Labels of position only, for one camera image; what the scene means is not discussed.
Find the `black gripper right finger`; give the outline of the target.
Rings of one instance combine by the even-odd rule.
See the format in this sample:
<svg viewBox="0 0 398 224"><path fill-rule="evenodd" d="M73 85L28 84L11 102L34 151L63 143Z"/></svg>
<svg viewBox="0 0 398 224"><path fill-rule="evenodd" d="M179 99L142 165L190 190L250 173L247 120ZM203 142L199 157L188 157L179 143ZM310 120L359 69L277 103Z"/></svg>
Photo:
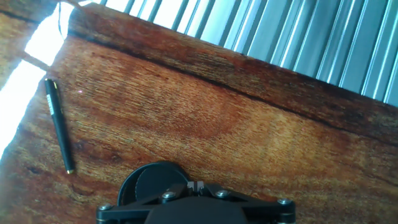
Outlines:
<svg viewBox="0 0 398 224"><path fill-rule="evenodd" d="M213 221L225 213L221 220L231 218L230 223L295 223L295 203L287 198L268 202L202 181L196 183L196 196L212 199L211 205L220 204L220 212L212 210Z"/></svg>

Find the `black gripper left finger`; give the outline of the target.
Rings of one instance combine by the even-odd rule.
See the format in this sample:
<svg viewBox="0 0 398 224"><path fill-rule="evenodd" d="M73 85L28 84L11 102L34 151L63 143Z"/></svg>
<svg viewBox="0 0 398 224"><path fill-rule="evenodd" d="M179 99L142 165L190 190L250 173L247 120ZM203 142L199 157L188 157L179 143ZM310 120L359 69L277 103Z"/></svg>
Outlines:
<svg viewBox="0 0 398 224"><path fill-rule="evenodd" d="M128 205L113 206L109 203L100 205L96 210L96 224L144 223L155 208L178 199L193 196L196 189L197 183L191 181L187 184L173 184L164 192Z"/></svg>

